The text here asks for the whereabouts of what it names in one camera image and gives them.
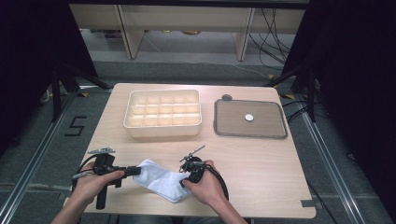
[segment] egg tray compartment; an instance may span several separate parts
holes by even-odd
[[[202,122],[199,92],[133,91],[124,126],[132,137],[196,135]]]

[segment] hand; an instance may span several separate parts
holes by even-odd
[[[81,172],[91,170],[93,165],[93,161],[88,163],[81,169]],[[123,175],[123,171],[115,171],[107,175],[85,175],[78,179],[72,197],[78,198],[80,201],[88,205],[89,203],[93,202],[94,197],[102,190],[105,185],[107,185],[112,180],[123,177]]]
[[[205,164],[211,165],[213,169],[216,170],[213,161],[205,161]],[[227,200],[220,182],[207,170],[204,171],[203,177],[198,184],[193,184],[189,180],[183,180],[183,185],[186,186],[201,203],[212,205],[214,202]]]
[[[93,162],[88,163],[81,170],[86,171],[93,168]],[[77,223],[81,214],[88,204],[93,202],[95,196],[112,180],[124,176],[123,171],[112,172],[107,175],[85,175],[78,179],[75,190],[70,196],[61,212],[52,220],[52,224],[74,224]]]
[[[205,161],[205,163],[211,165],[213,169],[218,171],[213,161]],[[204,171],[202,179],[198,184],[193,184],[190,180],[183,180],[183,185],[186,186],[201,203],[209,205],[225,224],[247,223],[235,210],[233,205],[225,198],[220,182],[210,171]]]

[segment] black cable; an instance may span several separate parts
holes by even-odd
[[[332,218],[332,221],[337,224],[338,222],[335,220],[335,217],[332,215],[332,212],[330,211],[330,209],[327,207],[326,203],[323,202],[323,200],[320,198],[319,194],[317,193],[317,191],[314,189],[314,187],[311,185],[311,183],[309,183],[309,181],[306,179],[306,183],[308,184],[308,187],[312,189],[312,191],[314,191],[315,195],[317,195],[320,203],[323,205],[324,209],[326,209],[327,213],[329,214],[329,216]]]
[[[316,108],[315,110],[326,110],[326,108]],[[319,113],[315,113],[315,115],[317,115],[318,117],[324,118],[324,119],[330,119],[330,115],[328,113],[326,113],[326,115],[321,115]]]
[[[228,190],[227,190],[227,186],[224,182],[224,179],[221,177],[221,175],[209,164],[205,164],[205,168],[206,170],[210,171],[210,173],[212,173],[216,179],[220,182],[221,184],[221,188],[223,189],[224,192],[224,196],[227,200],[230,200],[229,194],[228,194]]]
[[[269,65],[265,64],[265,63],[262,61],[262,49],[261,49],[261,47],[256,43],[256,41],[253,39],[253,37],[252,37],[251,35],[249,35],[249,36],[250,36],[250,38],[253,40],[253,42],[255,43],[256,47],[259,49],[259,59],[260,59],[260,62],[262,63],[262,65],[264,65],[264,66],[267,67],[267,68],[271,68],[271,69],[275,69],[275,70],[278,70],[278,71],[282,71],[283,69],[275,68],[275,67],[269,66]]]
[[[90,161],[92,158],[98,157],[98,155],[100,155],[100,154],[91,155],[87,160],[85,160],[85,161],[78,167],[78,170],[77,170],[76,174],[78,174],[79,172],[81,172],[82,168],[85,166],[85,164],[87,164],[88,161]]]
[[[292,120],[297,118],[298,116],[302,115],[306,110],[308,109],[308,106],[304,106],[303,108],[299,109],[298,111],[294,112],[292,115],[287,117],[288,123],[290,123]]]
[[[249,35],[249,37],[250,37],[250,39],[253,41],[253,43],[256,45],[256,47],[257,47],[260,51],[262,51],[262,52],[268,54],[268,56],[270,56],[271,58],[277,60],[278,62],[280,62],[280,63],[282,63],[282,64],[285,63],[284,61],[282,61],[281,59],[279,59],[278,57],[276,57],[273,53],[271,53],[270,51],[264,49],[264,48],[262,47],[262,45],[259,45],[259,44],[256,42],[256,40],[253,38],[253,36]]]
[[[268,45],[268,46],[270,46],[270,47],[272,47],[272,48],[274,48],[274,49],[278,49],[278,50],[280,51],[280,54],[282,55],[283,60],[286,60],[286,56],[285,56],[284,52],[287,52],[287,53],[289,53],[289,52],[283,50],[283,49],[280,47],[279,44],[281,44],[282,46],[284,46],[286,49],[289,49],[289,48],[286,47],[286,46],[279,40],[279,38],[277,37],[277,29],[276,29],[276,10],[273,8],[273,21],[271,22],[271,25],[269,24],[269,22],[268,22],[268,20],[267,20],[267,18],[266,18],[266,16],[265,16],[265,13],[264,13],[264,10],[263,10],[263,9],[262,9],[262,15],[264,16],[265,23],[266,23],[267,26],[268,26],[268,34],[267,34],[267,36],[265,37],[265,39],[264,39],[263,41],[266,43],[266,45]],[[275,40],[275,42],[276,42],[276,44],[277,44],[277,47],[274,47],[274,46],[272,46],[272,45],[270,45],[270,44],[268,44],[268,43],[266,42],[266,39],[267,39],[267,37],[268,37],[269,34],[271,34],[271,36],[272,36],[273,39]]]
[[[306,103],[306,101],[293,101],[293,102],[287,103],[287,104],[282,105],[282,106],[292,105],[292,104],[296,104],[296,103]]]
[[[84,170],[84,171],[80,171],[80,172],[76,173],[76,175],[81,174],[81,173],[84,173],[84,172],[86,172],[86,171],[93,171],[93,169],[87,169],[87,170]]]

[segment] black handle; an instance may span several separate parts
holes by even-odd
[[[96,209],[101,210],[106,207],[107,186],[105,186],[96,197]]]
[[[197,170],[193,170],[187,179],[194,184],[198,184],[202,179],[202,175],[204,174],[204,171],[205,169],[203,167],[200,167]]]

